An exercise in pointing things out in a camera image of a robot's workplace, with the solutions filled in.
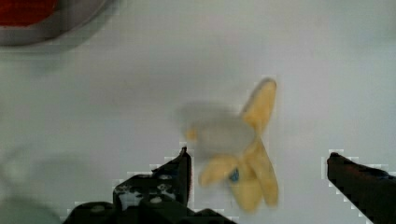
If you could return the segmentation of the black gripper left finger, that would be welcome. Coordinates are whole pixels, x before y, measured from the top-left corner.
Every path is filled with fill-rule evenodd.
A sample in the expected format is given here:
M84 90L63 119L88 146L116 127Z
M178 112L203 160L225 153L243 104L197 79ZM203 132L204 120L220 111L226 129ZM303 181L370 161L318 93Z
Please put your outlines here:
M183 147L149 174L118 184L112 202L76 206L63 224L236 224L212 209L191 210L190 190L191 156Z

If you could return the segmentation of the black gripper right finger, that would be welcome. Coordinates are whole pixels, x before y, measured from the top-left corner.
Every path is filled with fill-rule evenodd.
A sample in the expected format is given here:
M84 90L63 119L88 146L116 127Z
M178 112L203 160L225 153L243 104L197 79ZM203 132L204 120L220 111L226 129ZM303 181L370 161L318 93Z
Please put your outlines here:
M395 176L358 164L336 152L327 159L327 178L374 224L396 223Z

